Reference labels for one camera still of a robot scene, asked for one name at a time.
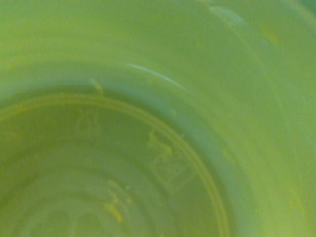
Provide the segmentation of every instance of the green plastic surface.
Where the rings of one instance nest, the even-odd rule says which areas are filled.
[[[0,2],[0,236],[316,236],[315,42],[293,0]]]

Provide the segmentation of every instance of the green plastic cup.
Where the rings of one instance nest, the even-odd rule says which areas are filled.
[[[0,2],[0,236],[316,236],[305,4]]]

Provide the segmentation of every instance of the yellow residue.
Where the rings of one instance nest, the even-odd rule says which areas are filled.
[[[261,34],[274,44],[279,44],[279,38],[270,29],[262,27]]]
[[[121,212],[118,210],[117,206],[113,203],[105,203],[104,208],[111,213],[117,222],[122,223],[124,221],[124,217]]]
[[[119,197],[117,196],[116,193],[112,192],[111,190],[109,190],[109,193],[112,197],[113,203],[114,204],[123,204],[123,202],[119,199]]]

